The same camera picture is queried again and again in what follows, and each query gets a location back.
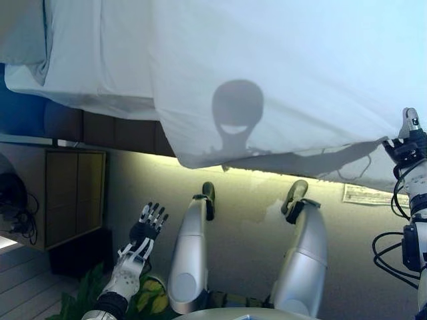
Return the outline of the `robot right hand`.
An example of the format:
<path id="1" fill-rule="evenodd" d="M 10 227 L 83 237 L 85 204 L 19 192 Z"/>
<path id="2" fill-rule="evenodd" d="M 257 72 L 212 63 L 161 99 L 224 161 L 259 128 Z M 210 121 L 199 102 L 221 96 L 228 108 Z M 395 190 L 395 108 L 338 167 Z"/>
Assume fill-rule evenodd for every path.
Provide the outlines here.
<path id="1" fill-rule="evenodd" d="M 409 165 L 426 158 L 426 132 L 415 108 L 403 109 L 401 129 L 391 142 L 386 139 L 382 145 L 397 165 Z"/>

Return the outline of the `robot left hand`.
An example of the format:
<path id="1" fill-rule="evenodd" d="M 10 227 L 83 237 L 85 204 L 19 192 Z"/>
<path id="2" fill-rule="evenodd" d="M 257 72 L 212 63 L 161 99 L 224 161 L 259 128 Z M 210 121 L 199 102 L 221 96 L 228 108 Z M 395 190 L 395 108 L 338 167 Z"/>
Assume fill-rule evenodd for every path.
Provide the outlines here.
<path id="1" fill-rule="evenodd" d="M 143 207 L 138 221 L 129 232 L 132 246 L 139 247 L 146 239 L 156 240 L 169 217 L 164 211 L 165 207 L 159 203 L 149 202 Z"/>

